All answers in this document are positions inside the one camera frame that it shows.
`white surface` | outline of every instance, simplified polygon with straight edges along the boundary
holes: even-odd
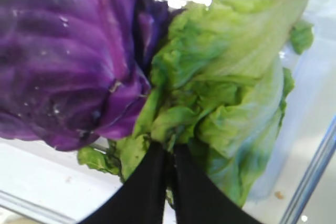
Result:
[[[174,7],[184,2],[169,1]],[[306,16],[315,24],[316,42],[300,58],[286,56],[291,60],[287,64],[295,68],[296,88],[289,97],[287,115],[268,169],[244,207],[267,224],[279,223],[336,113],[333,3],[335,0],[310,1]],[[96,210],[120,186],[116,177],[79,166],[75,153],[56,152],[40,142],[0,140],[0,159],[0,190],[74,220]],[[276,191],[283,194],[282,200],[274,196]],[[165,224],[172,224],[174,213],[166,209]]]

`black object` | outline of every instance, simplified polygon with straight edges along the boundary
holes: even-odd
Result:
[[[80,224],[161,224],[168,178],[178,224],[261,224],[219,191],[187,145],[171,155],[154,142],[119,191]]]

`crumb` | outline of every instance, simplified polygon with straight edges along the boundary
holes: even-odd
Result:
[[[280,192],[280,191],[276,191],[274,193],[275,197],[277,197],[278,199],[284,199],[284,195]]]

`purple cabbage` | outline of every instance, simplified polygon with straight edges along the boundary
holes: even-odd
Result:
[[[155,0],[0,0],[0,137],[72,151],[129,135],[173,15]]]

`lettuce leaf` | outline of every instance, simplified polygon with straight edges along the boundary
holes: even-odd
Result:
[[[290,43],[294,51],[301,55],[309,49],[314,41],[313,25],[307,21],[300,20],[290,32]]]
[[[119,169],[115,165],[110,165],[110,159],[105,153],[95,150],[92,147],[82,148],[77,155],[80,165],[87,165],[90,169],[95,169],[103,173],[113,175],[119,174]]]
[[[239,206],[264,172],[294,88],[278,52],[308,0],[189,3],[155,55],[154,86],[133,135],[115,143],[129,176],[158,141],[187,143],[214,184]]]

